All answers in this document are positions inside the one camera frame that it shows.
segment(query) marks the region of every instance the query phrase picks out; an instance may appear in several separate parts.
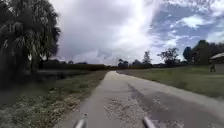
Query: white cloud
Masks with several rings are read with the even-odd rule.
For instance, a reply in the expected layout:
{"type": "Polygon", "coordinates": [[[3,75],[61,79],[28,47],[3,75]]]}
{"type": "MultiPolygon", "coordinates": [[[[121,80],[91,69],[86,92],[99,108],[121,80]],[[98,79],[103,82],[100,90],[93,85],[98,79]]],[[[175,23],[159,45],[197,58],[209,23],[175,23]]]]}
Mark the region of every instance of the white cloud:
{"type": "Polygon", "coordinates": [[[213,11],[213,16],[220,16],[224,13],[224,0],[215,0],[211,6],[211,10],[213,11]]]}
{"type": "Polygon", "coordinates": [[[178,38],[168,40],[165,44],[165,47],[175,47],[175,46],[177,46],[177,41],[178,40],[179,40],[178,38]]]}
{"type": "Polygon", "coordinates": [[[190,17],[185,17],[179,21],[179,23],[182,23],[184,25],[187,25],[190,28],[195,28],[197,29],[200,25],[207,25],[207,24],[212,24],[212,20],[205,20],[201,16],[198,15],[193,15],[190,17]]]}
{"type": "Polygon", "coordinates": [[[224,41],[224,31],[218,31],[208,34],[207,41],[209,42],[223,42],[224,41]]]}

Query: paved path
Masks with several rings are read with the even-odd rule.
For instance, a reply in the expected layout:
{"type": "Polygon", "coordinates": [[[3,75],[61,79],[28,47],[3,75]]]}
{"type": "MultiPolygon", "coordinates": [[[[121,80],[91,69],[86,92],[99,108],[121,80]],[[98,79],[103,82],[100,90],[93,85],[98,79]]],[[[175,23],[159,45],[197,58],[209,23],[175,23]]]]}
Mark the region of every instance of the paved path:
{"type": "Polygon", "coordinates": [[[224,103],[170,86],[109,72],[92,96],[55,128],[143,128],[148,116],[158,128],[224,128],[224,103]]]}

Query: roof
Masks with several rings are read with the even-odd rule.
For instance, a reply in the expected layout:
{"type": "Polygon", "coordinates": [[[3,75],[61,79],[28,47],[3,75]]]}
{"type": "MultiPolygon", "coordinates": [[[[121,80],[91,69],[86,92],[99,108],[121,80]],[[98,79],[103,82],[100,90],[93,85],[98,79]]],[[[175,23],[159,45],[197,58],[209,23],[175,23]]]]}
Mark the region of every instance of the roof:
{"type": "Polygon", "coordinates": [[[219,53],[219,54],[211,57],[210,59],[217,59],[217,58],[220,58],[220,57],[224,57],[224,52],[223,53],[219,53]]]}

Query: green grass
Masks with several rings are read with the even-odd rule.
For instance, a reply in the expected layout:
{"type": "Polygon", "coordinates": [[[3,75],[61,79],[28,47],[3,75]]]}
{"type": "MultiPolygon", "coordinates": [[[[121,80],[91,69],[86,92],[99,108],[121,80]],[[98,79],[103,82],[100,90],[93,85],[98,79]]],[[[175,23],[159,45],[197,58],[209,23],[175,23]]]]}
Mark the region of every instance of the green grass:
{"type": "Polygon", "coordinates": [[[224,74],[210,73],[209,67],[127,70],[124,73],[210,97],[224,97],[224,74]]]}
{"type": "Polygon", "coordinates": [[[53,127],[64,113],[91,94],[105,73],[99,71],[21,89],[15,103],[0,108],[0,127],[53,127]]]}

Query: cloud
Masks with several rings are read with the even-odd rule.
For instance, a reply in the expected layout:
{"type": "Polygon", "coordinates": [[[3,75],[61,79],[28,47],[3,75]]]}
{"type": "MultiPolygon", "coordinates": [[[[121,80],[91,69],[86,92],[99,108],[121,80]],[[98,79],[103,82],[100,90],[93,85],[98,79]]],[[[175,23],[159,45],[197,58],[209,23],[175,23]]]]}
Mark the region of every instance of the cloud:
{"type": "Polygon", "coordinates": [[[213,21],[205,20],[201,16],[198,16],[198,15],[193,15],[193,16],[185,17],[185,18],[181,19],[180,21],[178,21],[178,23],[182,23],[183,25],[187,25],[190,28],[197,29],[201,25],[212,24],[213,21]]]}
{"type": "Polygon", "coordinates": [[[213,32],[208,35],[207,41],[209,42],[223,42],[224,41],[224,31],[213,32]]]}
{"type": "Polygon", "coordinates": [[[142,60],[150,50],[153,63],[159,63],[157,54],[168,47],[196,42],[209,32],[209,38],[222,35],[210,31],[223,13],[218,0],[50,1],[60,13],[58,58],[67,61],[115,65],[119,58],[142,60]]]}
{"type": "Polygon", "coordinates": [[[223,0],[215,0],[210,6],[213,16],[221,16],[224,13],[224,1],[223,0]]]}
{"type": "Polygon", "coordinates": [[[148,33],[158,1],[66,1],[63,8],[63,2],[52,0],[61,14],[58,58],[107,64],[118,58],[141,60],[156,40],[155,34],[148,33]]]}

